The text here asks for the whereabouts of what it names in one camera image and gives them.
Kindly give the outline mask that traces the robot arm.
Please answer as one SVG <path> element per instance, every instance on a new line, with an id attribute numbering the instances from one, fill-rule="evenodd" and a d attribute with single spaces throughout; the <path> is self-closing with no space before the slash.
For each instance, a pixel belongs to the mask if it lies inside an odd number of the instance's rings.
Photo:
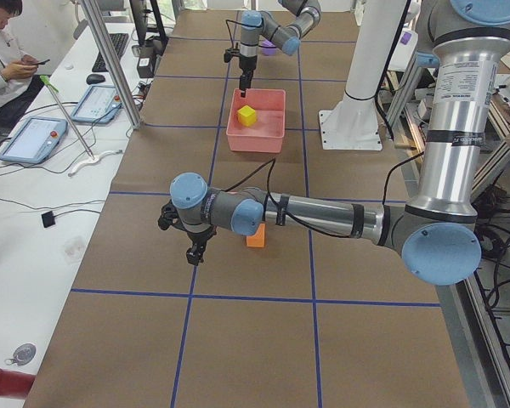
<path id="1" fill-rule="evenodd" d="M 230 57 L 236 56 L 239 59 L 239 89 L 242 97 L 252 87 L 260 37 L 270 41 L 284 54 L 293 55 L 298 51 L 301 39 L 320 22 L 321 8 L 318 1 L 279 1 L 279 4 L 295 16 L 289 25 L 281 25 L 267 11 L 246 10 L 241 15 L 240 43 L 230 48 L 228 53 Z"/>
<path id="2" fill-rule="evenodd" d="M 158 224 L 187 234 L 190 264 L 202 261 L 218 229 L 251 236 L 272 220 L 387 247 L 414 276 L 436 286 L 477 269 L 471 192 L 496 70 L 510 51 L 510 1 L 426 1 L 418 32 L 438 58 L 439 74 L 417 193 L 402 207 L 369 208 L 257 188 L 220 190 L 197 173 L 183 173 L 171 183 Z"/>

